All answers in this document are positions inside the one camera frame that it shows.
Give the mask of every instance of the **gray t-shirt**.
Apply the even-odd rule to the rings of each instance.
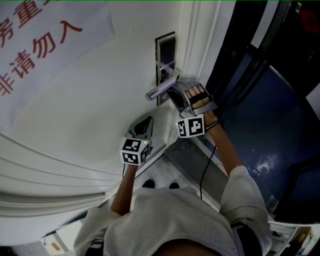
[[[220,212],[202,201],[193,188],[141,188],[133,210],[124,215],[102,208],[88,211],[74,247],[84,256],[94,239],[104,239],[105,256],[152,256],[164,243],[186,239],[222,256],[237,256],[230,225],[249,226],[262,254],[271,247],[268,213],[255,181],[244,166],[232,170],[221,200]]]

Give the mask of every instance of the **black cable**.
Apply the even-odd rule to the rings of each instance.
[[[210,164],[211,158],[212,158],[212,156],[214,155],[214,153],[215,153],[215,151],[216,151],[216,148],[217,148],[217,146],[215,145],[215,146],[214,146],[214,149],[213,149],[213,151],[212,151],[212,154],[211,154],[211,156],[210,156],[210,158],[209,158],[209,160],[208,160],[208,163],[206,164],[206,167],[205,167],[205,169],[204,169],[204,171],[203,171],[203,173],[202,173],[202,176],[201,176],[201,180],[200,180],[200,198],[201,198],[201,199],[202,199],[202,181],[203,181],[203,179],[204,179],[205,173],[206,173],[206,171],[207,171],[207,169],[208,169],[208,166],[209,166],[209,164]]]
[[[125,168],[126,168],[126,164],[123,164],[123,170],[122,170],[122,178],[125,176]]]

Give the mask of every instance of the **paper sign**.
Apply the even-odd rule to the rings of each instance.
[[[105,1],[0,2],[0,131],[55,75],[114,36]]]

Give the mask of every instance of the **sleeve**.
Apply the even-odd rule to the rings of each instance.
[[[247,225],[258,239],[262,255],[266,255],[272,244],[268,224],[268,212],[259,188],[245,166],[234,168],[224,189],[220,213],[230,225]]]
[[[76,255],[84,256],[95,239],[104,239],[109,225],[120,217],[120,214],[106,210],[105,208],[89,209],[74,241],[73,246]]]

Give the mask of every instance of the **black shoe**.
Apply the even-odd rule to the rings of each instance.
[[[152,179],[148,179],[143,185],[143,188],[154,189],[156,186],[155,182]]]
[[[175,190],[175,189],[180,189],[179,184],[174,182],[170,185],[169,189]]]

